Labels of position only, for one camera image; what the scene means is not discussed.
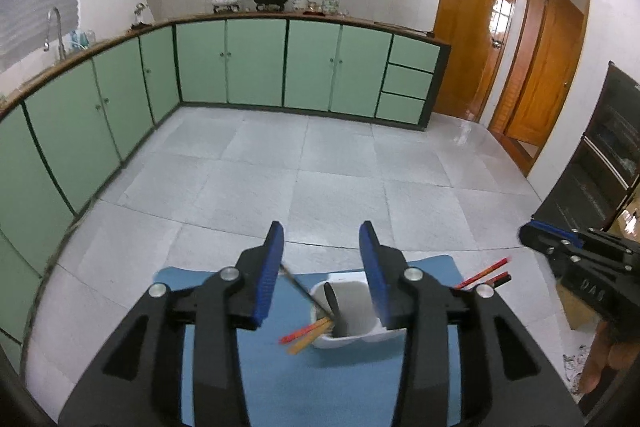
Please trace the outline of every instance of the screw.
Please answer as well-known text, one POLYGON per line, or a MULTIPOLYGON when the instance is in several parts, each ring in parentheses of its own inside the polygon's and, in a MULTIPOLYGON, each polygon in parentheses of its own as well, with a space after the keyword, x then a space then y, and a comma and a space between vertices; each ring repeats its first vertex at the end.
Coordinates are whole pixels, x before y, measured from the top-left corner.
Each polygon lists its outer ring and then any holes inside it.
POLYGON ((407 268, 404 270, 404 278, 408 281, 419 281, 423 277, 422 270, 420 268, 407 268))
POLYGON ((235 266, 227 266, 220 270, 220 279, 223 281, 235 281, 238 277, 240 277, 240 270, 235 266))
POLYGON ((488 284, 479 284, 476 286, 476 293, 483 299, 489 299, 494 296, 495 290, 488 284))
POLYGON ((158 297, 162 297, 166 293, 166 286, 161 282, 157 282, 156 284, 152 284, 149 286, 149 295, 151 295, 154 299, 158 297))

